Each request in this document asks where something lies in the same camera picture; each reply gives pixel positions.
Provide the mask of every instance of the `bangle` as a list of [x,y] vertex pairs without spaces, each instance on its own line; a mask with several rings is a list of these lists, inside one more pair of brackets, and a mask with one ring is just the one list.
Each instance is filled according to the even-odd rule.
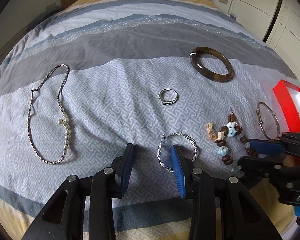
[[[215,56],[217,59],[221,60],[222,63],[226,66],[228,70],[228,74],[221,75],[218,73],[214,73],[203,65],[201,65],[197,59],[197,54],[210,54]],[[220,52],[215,49],[211,49],[208,47],[197,47],[195,48],[191,54],[189,55],[192,66],[198,71],[202,76],[216,82],[228,82],[233,78],[233,68],[230,61],[223,56]]]
[[276,136],[275,138],[278,138],[278,137],[280,136],[280,124],[279,124],[279,122],[278,122],[278,119],[277,119],[277,117],[275,116],[274,112],[271,110],[271,108],[270,108],[266,103],[264,103],[264,102],[259,102],[259,103],[258,103],[258,105],[257,105],[257,110],[256,110],[257,118],[258,118],[258,122],[259,122],[258,125],[260,126],[262,133],[263,133],[269,140],[275,140],[275,138],[270,138],[270,137],[266,134],[266,132],[265,132],[263,126],[262,126],[263,120],[262,120],[262,118],[261,118],[261,112],[260,112],[260,107],[259,107],[260,105],[264,105],[264,106],[269,110],[269,112],[271,113],[271,115],[272,115],[272,117],[273,117],[273,119],[274,119],[274,121],[275,121],[275,124],[277,125],[277,136]]

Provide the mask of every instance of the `bed sheet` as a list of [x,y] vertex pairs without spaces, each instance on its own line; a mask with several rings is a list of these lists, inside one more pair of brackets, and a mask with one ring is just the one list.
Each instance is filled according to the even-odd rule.
[[[225,55],[234,78],[217,83],[201,76],[189,60],[198,46]],[[210,70],[226,73],[218,59],[202,61]],[[63,163],[47,165],[29,145],[27,111],[31,89],[58,64],[71,70],[62,104],[73,133]],[[31,116],[34,143],[48,160],[58,159],[63,149],[56,96],[64,73],[59,68],[47,80]],[[264,101],[287,131],[272,93],[281,79],[300,86],[272,49],[211,0],[77,1],[31,30],[0,66],[1,223],[14,240],[21,239],[67,176],[92,176],[133,143],[137,152],[128,191],[122,200],[113,199],[117,238],[187,239],[192,202],[180,198],[173,174],[158,163],[161,135],[188,133],[199,147],[195,166],[226,178],[226,167],[207,136],[206,124],[224,125],[231,107],[249,138],[265,139],[255,114],[257,103]],[[160,104],[157,95],[164,88],[178,92],[177,103]],[[186,140],[167,140],[162,148],[167,163],[173,143],[191,151]],[[236,160],[245,155],[238,138],[232,138],[230,151]],[[288,235],[286,229],[295,221],[293,207],[277,201],[267,180],[251,192],[278,231]],[[85,209],[87,239],[89,199]],[[216,213],[220,214],[218,204]]]

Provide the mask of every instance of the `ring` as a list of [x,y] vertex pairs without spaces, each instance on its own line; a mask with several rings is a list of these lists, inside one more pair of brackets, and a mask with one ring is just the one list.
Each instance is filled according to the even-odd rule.
[[[166,91],[174,92],[176,94],[176,97],[171,101],[167,101],[167,100],[162,99],[161,95],[162,95],[162,93],[164,93]],[[171,89],[171,88],[165,88],[164,90],[161,90],[160,93],[158,94],[158,98],[160,99],[161,104],[163,104],[164,106],[172,105],[173,103],[175,103],[178,100],[178,97],[179,97],[178,93],[175,90]]]
[[[222,61],[222,63],[226,66],[226,68],[228,70],[228,74],[221,75],[218,73],[214,73],[214,72],[208,70],[207,68],[205,68],[204,66],[202,66],[197,59],[197,53],[198,54],[210,54],[210,55],[215,56],[217,59],[220,59]],[[228,82],[233,78],[233,68],[232,68],[230,61],[215,49],[211,49],[208,47],[197,47],[191,52],[189,57],[190,57],[191,64],[196,69],[196,71],[198,71],[202,76],[204,76],[212,81]]]
[[192,139],[190,137],[190,135],[186,134],[186,133],[181,133],[181,132],[175,132],[175,133],[171,133],[169,134],[168,136],[165,136],[164,134],[161,136],[161,141],[160,141],[160,144],[158,145],[158,149],[157,149],[157,158],[159,160],[159,163],[162,167],[164,167],[167,171],[169,172],[173,172],[173,168],[169,168],[167,165],[164,164],[164,162],[161,160],[161,144],[162,144],[162,141],[163,139],[166,139],[168,137],[171,137],[171,136],[180,136],[182,135],[184,138],[188,139],[190,141],[190,143],[192,144],[193,146],[193,152],[194,152],[194,155],[193,155],[193,158],[192,158],[192,162],[194,163],[196,160],[197,160],[197,153],[198,153],[198,148],[197,148],[197,144],[195,143],[195,140]]
[[264,102],[259,102],[259,103],[258,103],[258,105],[257,105],[257,108],[258,108],[258,109],[256,110],[257,117],[258,117],[258,122],[259,122],[258,125],[260,126],[260,128],[261,128],[261,130],[262,130],[262,133],[263,133],[269,140],[275,140],[275,138],[270,138],[270,137],[266,134],[265,130],[263,129],[263,126],[262,126],[263,120],[262,120],[262,118],[261,118],[261,112],[260,112],[260,108],[259,108],[260,105],[264,105],[264,106],[269,110],[269,112],[271,113],[272,117],[274,118],[275,124],[277,125],[277,136],[276,136],[275,138],[278,138],[278,137],[280,136],[280,124],[279,124],[279,122],[278,122],[278,119],[277,119],[277,117],[275,116],[274,112],[271,110],[271,108],[270,108],[266,103],[264,103]]

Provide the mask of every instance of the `bracelet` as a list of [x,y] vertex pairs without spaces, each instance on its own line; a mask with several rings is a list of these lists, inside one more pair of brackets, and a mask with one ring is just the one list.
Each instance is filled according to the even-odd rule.
[[158,149],[157,149],[157,158],[159,160],[159,163],[162,167],[164,167],[167,171],[169,172],[173,172],[173,168],[168,167],[167,165],[165,165],[165,163],[161,160],[161,144],[163,139],[166,139],[168,137],[171,136],[180,136],[182,135],[184,138],[188,139],[190,141],[190,143],[193,146],[193,152],[194,152],[194,156],[192,158],[192,162],[194,163],[197,160],[197,153],[198,153],[198,148],[197,148],[197,144],[195,143],[195,140],[192,139],[190,137],[190,135],[186,134],[186,133],[181,133],[181,132],[175,132],[175,133],[171,133],[168,136],[165,136],[164,134],[161,136],[161,141],[160,144],[158,145]]
[[269,110],[269,112],[271,113],[272,117],[274,118],[275,124],[277,125],[277,136],[276,136],[275,138],[278,138],[278,137],[280,136],[280,124],[279,124],[279,122],[278,122],[278,119],[277,119],[277,117],[275,116],[274,112],[271,110],[271,108],[270,108],[266,103],[264,103],[264,102],[259,102],[259,103],[258,103],[258,105],[257,105],[257,110],[256,110],[257,118],[258,118],[258,122],[259,122],[258,125],[260,126],[262,133],[263,133],[269,140],[275,140],[275,138],[270,138],[270,137],[266,134],[265,130],[263,129],[263,126],[262,126],[263,120],[262,120],[262,118],[261,118],[261,112],[260,112],[260,107],[259,107],[260,105],[264,105],[264,106]]
[[[215,56],[217,59],[221,60],[222,63],[226,66],[226,68],[228,70],[228,74],[221,75],[218,73],[214,73],[214,72],[208,70],[207,68],[205,68],[204,66],[202,66],[197,59],[197,53],[198,54],[210,54],[210,55]],[[190,57],[191,64],[196,69],[196,71],[198,71],[202,76],[204,76],[212,81],[228,82],[233,78],[234,71],[233,71],[230,61],[215,49],[211,49],[208,47],[197,47],[191,52],[189,57]]]

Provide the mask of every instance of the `necklace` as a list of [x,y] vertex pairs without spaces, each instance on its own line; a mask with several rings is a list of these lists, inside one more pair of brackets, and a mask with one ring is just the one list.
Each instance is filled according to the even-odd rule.
[[[63,119],[59,119],[58,120],[58,124],[60,125],[63,125],[65,128],[66,128],[66,140],[65,140],[65,146],[64,146],[64,149],[63,149],[63,152],[62,152],[62,155],[60,157],[60,159],[58,159],[57,161],[47,161],[45,160],[42,155],[37,151],[36,147],[34,146],[34,143],[32,141],[32,136],[31,136],[31,129],[30,129],[30,114],[31,114],[31,108],[32,108],[32,103],[33,103],[33,93],[35,91],[38,91],[40,90],[40,88],[42,87],[42,85],[44,84],[44,82],[52,75],[52,73],[59,67],[66,67],[67,68],[67,71],[66,71],[66,74],[65,74],[65,77],[63,79],[63,82],[60,86],[60,89],[59,89],[59,92],[58,92],[58,95],[57,95],[57,101],[58,101],[58,106],[61,110],[61,113],[63,115]],[[68,150],[68,147],[69,147],[69,138],[70,138],[70,125],[69,125],[69,117],[68,115],[66,114],[63,106],[61,105],[60,103],[60,99],[59,99],[59,96],[62,92],[62,89],[64,87],[64,85],[66,84],[66,81],[67,81],[67,78],[68,78],[68,75],[69,75],[69,72],[70,72],[70,68],[68,65],[65,65],[65,64],[60,64],[60,65],[57,65],[55,66],[49,73],[48,75],[44,78],[44,80],[42,80],[42,82],[40,83],[40,85],[36,88],[36,89],[32,89],[31,90],[31,100],[30,100],[30,106],[29,106],[29,112],[28,112],[28,119],[27,119],[27,130],[28,130],[28,139],[29,139],[29,143],[32,147],[32,150],[34,151],[35,155],[41,160],[43,161],[44,163],[47,163],[47,164],[58,164],[58,163],[61,163],[63,161],[63,159],[65,158],[66,156],[66,153],[67,153],[67,150]]]

